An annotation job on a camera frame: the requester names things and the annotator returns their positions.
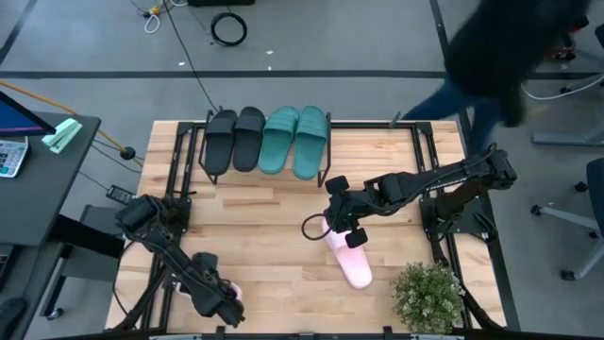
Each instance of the person's leg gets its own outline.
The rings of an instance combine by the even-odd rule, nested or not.
[[[487,146],[493,128],[501,121],[501,113],[501,105],[494,99],[474,107],[474,124],[468,145],[470,155],[481,152]]]
[[[431,97],[410,110],[403,120],[439,120],[471,105],[472,97],[463,93],[449,79]]]

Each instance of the potted plant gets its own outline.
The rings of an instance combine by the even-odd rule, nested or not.
[[[408,264],[391,282],[394,312],[412,332],[447,334],[461,326],[465,294],[442,264]]]

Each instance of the calculator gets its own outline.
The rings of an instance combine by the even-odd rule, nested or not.
[[[27,138],[25,143],[0,140],[0,178],[16,177],[28,150]]]

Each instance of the wooden table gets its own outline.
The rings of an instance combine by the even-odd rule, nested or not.
[[[176,121],[155,122],[139,195],[164,195],[176,125]],[[456,123],[432,125],[441,164],[461,160]],[[422,141],[426,158],[428,148],[423,137]],[[345,175],[352,188],[361,188],[364,180],[400,171],[417,172],[407,130],[332,130],[330,178]],[[369,235],[364,249],[374,280],[368,288],[355,290],[327,243],[308,241],[300,232],[305,217],[328,205],[329,195],[325,188],[317,188],[316,180],[296,179],[291,167],[277,176],[264,175],[258,169],[248,174],[229,170],[213,186],[195,162],[191,185],[197,194],[192,196],[191,224],[181,246],[190,255],[199,251],[217,254],[221,276],[243,289],[246,320],[227,332],[382,332],[388,325],[395,332],[408,331],[392,312],[389,281],[408,263],[432,262],[417,201],[393,216],[361,220]],[[314,220],[309,233],[318,235],[319,223]],[[487,246],[469,235],[456,235],[455,239],[466,286],[493,320],[505,324]],[[152,254],[141,245],[132,246],[122,259],[116,291],[127,309],[147,285],[151,259]],[[158,295],[152,325],[157,325],[160,302]],[[113,300],[107,326],[123,317]],[[169,332],[212,333],[222,324],[217,316],[199,316],[188,299],[174,294]]]

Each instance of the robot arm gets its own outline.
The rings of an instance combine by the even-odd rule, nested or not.
[[[128,239],[156,254],[182,282],[200,315],[218,314],[228,325],[237,327],[245,320],[243,305],[229,282],[220,278],[216,263],[194,262],[174,241],[175,232],[182,229],[182,214],[188,211],[180,208],[172,198],[143,195],[116,217]]]
[[[490,189],[509,189],[516,178],[506,152],[496,150],[492,144],[481,155],[438,169],[419,174],[391,173],[366,180],[360,191],[347,190],[344,176],[328,180],[326,186],[331,198],[324,215],[332,230],[338,233],[351,230],[346,242],[349,247],[358,247],[367,242],[365,231],[358,228],[360,218],[392,215],[420,195],[462,183],[454,192],[435,198],[436,217],[452,221],[465,203]]]

